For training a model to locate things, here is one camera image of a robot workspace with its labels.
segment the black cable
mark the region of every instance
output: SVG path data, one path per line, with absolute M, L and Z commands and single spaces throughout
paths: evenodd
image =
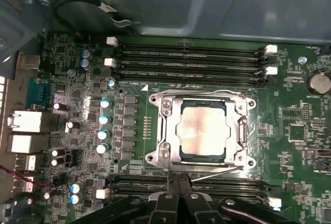
M 75 32 L 78 36 L 80 36 L 80 33 L 77 32 L 75 27 L 66 19 L 64 19 L 62 16 L 58 14 L 59 7 L 67 4 L 67 3 L 73 3 L 73 2 L 84 2 L 84 3 L 90 3 L 97 7 L 101 6 L 101 1 L 99 0 L 57 0 L 54 4 L 51 6 L 51 12 L 55 19 L 63 26 L 68 28 L 71 32 Z

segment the integrated circuit chip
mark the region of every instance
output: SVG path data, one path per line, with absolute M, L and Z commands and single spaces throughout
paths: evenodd
M 95 113 L 89 113 L 87 115 L 87 120 L 95 122 L 97 120 L 97 115 Z
M 136 96 L 125 96 L 124 103 L 126 103 L 126 104 L 136 104 L 137 103 L 137 97 Z
M 97 163 L 89 163 L 88 164 L 88 169 L 90 171 L 96 171 L 98 169 L 98 164 Z

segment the mounting screw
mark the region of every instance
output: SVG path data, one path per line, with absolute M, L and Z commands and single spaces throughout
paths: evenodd
M 162 151 L 160 155 L 161 155 L 162 158 L 168 158 L 169 157 L 169 153 L 166 150 Z
M 0 37 L 0 49 L 5 48 L 7 46 L 7 41 L 5 38 Z
M 162 102 L 162 106 L 165 108 L 165 109 L 168 109 L 171 107 L 171 101 L 166 99 Z
M 139 200 L 133 200 L 133 201 L 131 202 L 131 205 L 137 205 L 137 204 L 139 204 L 139 203 L 140 203 Z
M 192 199 L 197 199 L 197 198 L 199 198 L 199 195 L 198 195 L 198 194 L 192 194 L 192 195 L 190 195 L 190 197 L 191 197 Z
M 51 5 L 49 0 L 39 0 L 39 3 L 45 7 L 49 7 Z
M 226 203 L 227 205 L 234 205 L 234 204 L 235 204 L 235 202 L 234 202 L 233 200 L 231 200 L 231 199 L 227 199 L 227 200 L 225 201 L 225 203 Z
M 299 57 L 298 62 L 299 62 L 299 64 L 304 65 L 308 62 L 308 59 L 306 57 Z

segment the electrolytic capacitor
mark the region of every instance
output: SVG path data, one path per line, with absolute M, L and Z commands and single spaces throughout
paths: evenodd
M 75 195 L 72 195 L 69 199 L 70 204 L 72 205 L 78 205 L 78 204 L 82 204 L 82 194 L 77 193 Z
M 55 110 L 60 110 L 60 111 L 67 111 L 68 106 L 62 103 L 54 103 L 53 108 Z
M 104 109 L 110 108 L 113 105 L 111 101 L 108 101 L 107 99 L 104 99 L 100 102 L 100 106 Z
M 53 189 L 51 189 L 51 190 L 45 192 L 45 194 L 43 194 L 43 198 L 44 198 L 45 200 L 48 200 L 48 199 L 53 198 L 53 197 L 56 196 L 57 194 L 58 194 L 58 190 L 55 189 L 55 188 L 53 188 Z
M 99 144 L 97 146 L 97 153 L 104 154 L 106 151 L 108 151 L 108 149 L 109 149 L 109 146 L 107 144 L 105 144 L 105 143 Z
M 81 60 L 80 65 L 84 70 L 90 70 L 92 68 L 92 64 L 85 58 Z
M 66 154 L 66 150 L 64 149 L 56 149 L 52 151 L 52 156 L 57 157 L 57 156 L 63 156 Z
M 52 166 L 63 165 L 65 163 L 64 158 L 55 158 L 51 161 Z
M 100 124 L 108 124 L 109 122 L 110 122 L 110 117 L 108 116 L 108 115 L 102 115 L 102 116 L 100 116 L 100 118 L 99 118 L 99 123 Z
M 109 131 L 107 130 L 101 130 L 98 132 L 98 139 L 99 140 L 105 140 L 106 138 L 108 138 L 110 135 Z
M 82 51 L 82 58 L 87 59 L 87 60 L 91 60 L 92 59 L 92 54 L 89 50 L 83 50 Z
M 67 122 L 68 128 L 80 128 L 81 124 L 79 122 Z
M 73 185 L 71 185 L 70 192 L 73 194 L 76 194 L 79 191 L 81 191 L 82 189 L 83 189 L 83 184 L 81 182 L 76 182 Z
M 74 76 L 76 76 L 76 71 L 74 69 L 70 69 L 67 71 L 67 75 L 70 78 L 73 78 Z

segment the small chip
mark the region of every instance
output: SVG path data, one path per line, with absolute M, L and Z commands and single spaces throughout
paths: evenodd
M 64 53 L 66 51 L 65 47 L 58 47 L 56 50 L 58 53 Z
M 91 178 L 86 179 L 86 181 L 85 181 L 85 185 L 86 186 L 93 186 L 93 184 L 94 184 L 94 180 L 93 179 L 91 179 Z
M 136 108 L 133 107 L 124 107 L 123 114 L 124 115 L 135 115 L 137 112 Z
M 323 220 L 324 222 L 331 222 L 331 209 L 323 210 Z
M 136 125 L 136 119 L 134 118 L 124 118 L 123 119 L 123 126 L 133 127 Z
M 121 159 L 129 160 L 129 159 L 132 159 L 132 158 L 133 158 L 133 152 L 129 152 L 129 151 L 122 152 Z
M 114 153 L 114 158 L 121 158 L 121 153 Z
M 70 140 L 70 144 L 71 144 L 71 145 L 78 145 L 78 139 L 77 139 L 77 138 L 72 138 L 72 139 Z
M 92 207 L 92 201 L 91 200 L 84 200 L 84 207 Z
M 122 149 L 124 150 L 131 150 L 134 148 L 134 141 L 132 140 L 124 140 L 122 142 Z
M 122 136 L 125 138 L 133 138 L 135 134 L 136 131 L 134 129 L 124 128 Z
M 137 103 L 137 97 L 136 96 L 126 96 L 124 98 L 124 103 L 126 103 L 126 104 L 136 104 Z
M 95 122 L 97 120 L 97 115 L 95 113 L 89 113 L 87 115 L 87 120 Z
M 71 96 L 73 98 L 81 98 L 81 91 L 73 91 Z
M 116 119 L 116 125 L 119 125 L 119 126 L 121 126 L 121 125 L 123 125 L 123 119 Z
M 58 92 L 58 93 L 64 93 L 65 89 L 66 89 L 66 86 L 64 84 L 58 84 L 56 86 L 56 92 Z
M 88 169 L 90 171 L 96 171 L 98 169 L 98 164 L 97 163 L 89 163 L 88 164 Z

